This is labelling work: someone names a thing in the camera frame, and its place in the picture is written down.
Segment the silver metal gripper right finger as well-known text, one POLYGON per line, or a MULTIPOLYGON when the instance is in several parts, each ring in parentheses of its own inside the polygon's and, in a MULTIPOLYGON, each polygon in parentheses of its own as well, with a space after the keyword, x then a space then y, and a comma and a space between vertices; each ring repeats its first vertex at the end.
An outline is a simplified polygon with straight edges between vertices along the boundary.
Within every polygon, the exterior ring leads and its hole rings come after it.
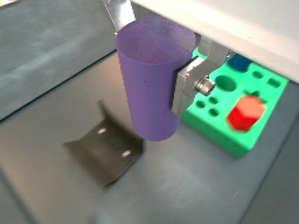
POLYGON ((173 95, 173 112, 179 116, 191 106, 197 94, 209 96, 215 88, 211 73, 233 58, 235 52, 209 38, 198 47, 206 59, 195 57, 179 70, 173 95))

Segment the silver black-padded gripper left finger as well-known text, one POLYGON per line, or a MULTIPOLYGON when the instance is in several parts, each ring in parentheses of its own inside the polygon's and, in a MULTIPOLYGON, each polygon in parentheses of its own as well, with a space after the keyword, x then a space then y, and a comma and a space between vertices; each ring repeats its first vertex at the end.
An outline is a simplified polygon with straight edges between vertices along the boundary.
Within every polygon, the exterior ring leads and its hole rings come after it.
POLYGON ((130 0, 103 0, 113 24, 119 32, 122 28, 137 20, 130 0))

